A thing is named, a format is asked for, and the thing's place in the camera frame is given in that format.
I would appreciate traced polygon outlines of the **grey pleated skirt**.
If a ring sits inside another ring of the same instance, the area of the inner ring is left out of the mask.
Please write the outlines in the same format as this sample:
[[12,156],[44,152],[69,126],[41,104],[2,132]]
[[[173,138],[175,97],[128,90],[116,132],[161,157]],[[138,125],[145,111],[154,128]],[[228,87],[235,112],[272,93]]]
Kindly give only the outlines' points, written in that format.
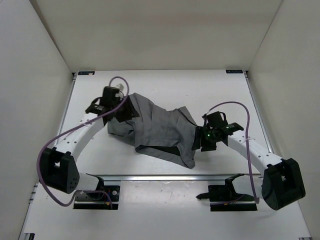
[[193,169],[197,125],[188,109],[166,110],[138,93],[129,95],[129,100],[138,116],[124,122],[112,119],[107,132],[139,154]]

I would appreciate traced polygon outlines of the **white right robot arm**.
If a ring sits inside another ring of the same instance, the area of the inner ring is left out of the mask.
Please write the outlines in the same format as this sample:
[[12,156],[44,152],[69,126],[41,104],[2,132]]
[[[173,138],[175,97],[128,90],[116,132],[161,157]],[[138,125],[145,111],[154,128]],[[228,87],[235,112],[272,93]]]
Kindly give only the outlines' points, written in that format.
[[217,143],[238,152],[261,176],[237,173],[225,179],[217,189],[196,196],[216,205],[227,205],[243,197],[263,199],[273,210],[279,210],[306,195],[300,166],[293,158],[284,159],[258,144],[238,123],[228,123],[223,112],[203,115],[204,124],[196,129],[195,149],[214,151]]

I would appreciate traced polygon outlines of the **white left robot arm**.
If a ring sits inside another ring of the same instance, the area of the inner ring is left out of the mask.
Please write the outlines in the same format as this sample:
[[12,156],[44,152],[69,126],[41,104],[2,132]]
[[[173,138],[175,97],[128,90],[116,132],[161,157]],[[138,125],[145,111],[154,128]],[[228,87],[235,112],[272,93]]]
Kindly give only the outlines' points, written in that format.
[[137,117],[133,104],[117,87],[106,86],[102,96],[95,98],[85,110],[77,129],[65,136],[52,148],[46,148],[39,160],[39,172],[44,184],[66,194],[87,192],[93,199],[104,195],[101,178],[80,173],[77,159],[86,145],[109,121],[125,122]]

